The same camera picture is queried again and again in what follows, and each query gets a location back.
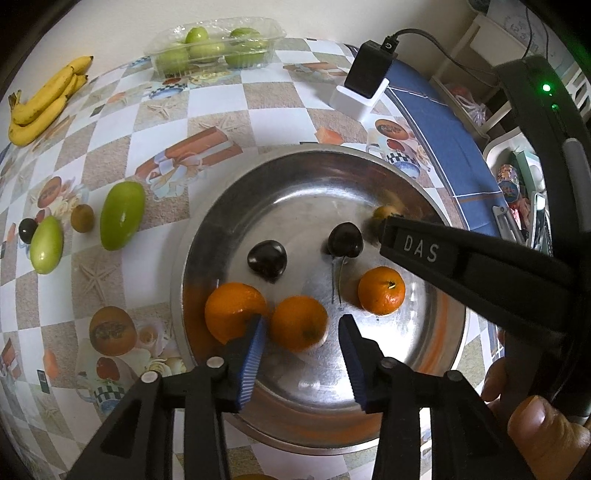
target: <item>stainless steel bowl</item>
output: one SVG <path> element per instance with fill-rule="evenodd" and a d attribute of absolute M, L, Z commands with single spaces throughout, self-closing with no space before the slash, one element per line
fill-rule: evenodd
<path fill-rule="evenodd" d="M 267 342 L 252 400 L 228 420 L 261 442 L 296 453 L 333 455 L 374 445 L 381 416 L 366 415 L 353 399 L 337 338 L 341 315 L 353 314 L 361 334 L 376 340 L 385 355 L 441 375 L 459 359 L 466 309 L 381 257 L 368 221 L 380 205 L 394 205 L 413 219 L 447 220 L 414 180 L 350 148 L 290 147 L 228 164 L 225 173 L 202 192 L 173 268 L 171 305 L 185 363 L 219 352 L 203 318 L 205 301 L 219 284 L 252 285 L 271 307 L 288 296 L 312 296 L 329 314 L 324 343 L 291 353 Z M 332 285 L 340 261 L 323 253 L 323 243 L 347 221 L 361 228 L 365 247 L 343 267 L 339 303 Z M 288 255 L 275 284 L 246 263 L 248 251 L 267 239 L 282 243 Z M 402 306 L 382 317 L 362 310 L 356 295 L 361 275 L 378 265 L 396 268 L 407 286 Z"/>

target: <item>blue cloth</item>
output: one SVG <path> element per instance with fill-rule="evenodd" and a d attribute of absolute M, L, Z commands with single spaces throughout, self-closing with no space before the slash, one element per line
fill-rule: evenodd
<path fill-rule="evenodd" d="M 388 71 L 387 95 L 417 136 L 421 136 L 444 175 L 443 181 L 457 200 L 470 230 L 499 236 L 492 207 L 506 206 L 496 179 L 478 146 L 437 91 L 416 70 L 395 61 Z"/>

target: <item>printed tablecloth pattern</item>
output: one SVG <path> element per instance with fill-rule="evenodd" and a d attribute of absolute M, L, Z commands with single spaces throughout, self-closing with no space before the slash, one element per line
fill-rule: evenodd
<path fill-rule="evenodd" d="M 439 166 L 434 168 L 428 145 L 417 141 L 389 98 L 384 95 L 362 124 L 328 107 L 352 60 L 342 44 L 286 38 L 274 62 L 263 69 L 159 82 L 149 60 L 139 59 L 83 87 L 38 141 L 5 149 L 0 173 L 0 417 L 36 478 L 64 478 L 116 399 L 142 372 L 183 371 L 171 327 L 171 265 L 200 188 L 222 178 L 233 162 L 302 142 L 369 149 L 384 161 L 410 164 L 452 225 L 462 227 L 457 203 L 437 175 Z M 398 128 L 398 138 L 406 140 L 389 141 L 388 126 Z M 162 161 L 165 149 L 200 132 L 206 140 L 203 152 Z M 88 203 L 98 217 L 108 191 L 125 179 L 143 185 L 146 213 L 131 243 L 107 252 L 97 226 L 79 234 L 69 216 L 76 205 Z M 56 270 L 37 275 L 17 230 L 23 218 L 46 215 L 63 224 L 64 252 Z M 92 346 L 90 319 L 103 306 L 126 310 L 134 322 L 137 344 L 125 355 L 108 357 Z M 498 354 L 486 322 L 472 314 L 460 370 L 481 387 L 485 369 Z M 93 370 L 101 362 L 115 366 L 116 381 L 107 377 L 101 382 L 91 374 L 88 366 Z M 182 418 L 178 411 L 177 426 Z M 430 478 L 428 437 L 421 478 Z M 286 453 L 227 423 L 226 443 L 232 475 L 368 480 L 375 459 L 375 448 L 332 457 Z M 174 478 L 180 479 L 181 427 L 175 428 L 174 453 Z"/>

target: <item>starfish print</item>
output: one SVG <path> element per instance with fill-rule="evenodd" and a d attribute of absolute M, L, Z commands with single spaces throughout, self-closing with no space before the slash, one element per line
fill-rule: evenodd
<path fill-rule="evenodd" d="M 244 126 L 244 124 L 230 120 L 230 115 L 228 113 L 226 113 L 226 115 L 224 115 L 220 121 L 211 122 L 211 124 L 199 122 L 199 126 L 201 128 L 203 128 L 204 130 L 211 128 L 211 127 L 218 127 L 220 130 L 222 130 L 224 132 L 231 132 L 233 130 L 236 130 L 236 129 Z"/>
<path fill-rule="evenodd" d="M 82 263 L 79 264 L 80 271 L 85 275 L 86 279 L 88 280 L 88 285 L 86 286 L 82 294 L 86 295 L 91 290 L 94 290 L 96 294 L 99 296 L 99 300 L 101 301 L 101 303 L 103 305 L 106 305 L 105 292 L 103 291 L 101 283 L 108 275 L 110 275 L 117 269 L 117 266 L 112 265 L 111 267 L 99 271 L 100 260 L 101 255 L 99 254 L 95 258 L 94 268 L 87 267 Z"/>
<path fill-rule="evenodd" d="M 45 421 L 52 421 L 53 423 L 57 424 L 58 414 L 60 413 L 60 409 L 45 405 L 44 402 L 41 402 L 41 418 Z"/>
<path fill-rule="evenodd" d="M 90 98 L 93 98 L 96 102 L 99 102 L 100 100 L 103 99 L 103 95 L 104 93 L 101 92 L 100 90 L 97 92 L 93 92 L 89 95 Z"/>
<path fill-rule="evenodd" d="M 25 176 L 20 171 L 17 175 L 17 181 L 16 181 L 17 189 L 20 190 L 22 187 L 24 187 L 24 185 L 23 185 L 24 183 L 25 183 Z"/>
<path fill-rule="evenodd" d="M 162 115 L 166 120 L 170 120 L 170 112 L 169 109 L 177 106 L 177 101 L 175 100 L 169 100 L 168 102 L 163 103 L 162 105 L 157 105 L 154 103 L 147 103 L 146 106 L 156 112 L 159 113 L 160 115 Z"/>
<path fill-rule="evenodd" d="M 35 190 L 31 190 L 29 192 L 27 202 L 32 206 L 32 205 L 36 205 L 38 200 L 39 200 L 39 192 L 36 192 Z"/>

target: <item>orange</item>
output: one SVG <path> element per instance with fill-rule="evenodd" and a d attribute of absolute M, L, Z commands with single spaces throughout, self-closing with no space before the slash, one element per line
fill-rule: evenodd
<path fill-rule="evenodd" d="M 396 311 L 404 301 L 405 292 L 404 280 L 389 267 L 376 267 L 365 272 L 357 287 L 361 306 L 375 315 Z"/>
<path fill-rule="evenodd" d="M 289 297 L 275 309 L 269 324 L 271 340 L 292 352 L 301 352 L 324 338 L 328 315 L 318 300 Z"/>
<path fill-rule="evenodd" d="M 402 215 L 399 209 L 392 205 L 382 205 L 374 211 L 373 218 L 376 220 L 384 220 L 392 215 Z"/>
<path fill-rule="evenodd" d="M 268 316 L 267 302 L 261 292 L 244 283 L 224 283 L 205 302 L 205 324 L 224 345 L 244 335 L 256 313 Z"/>

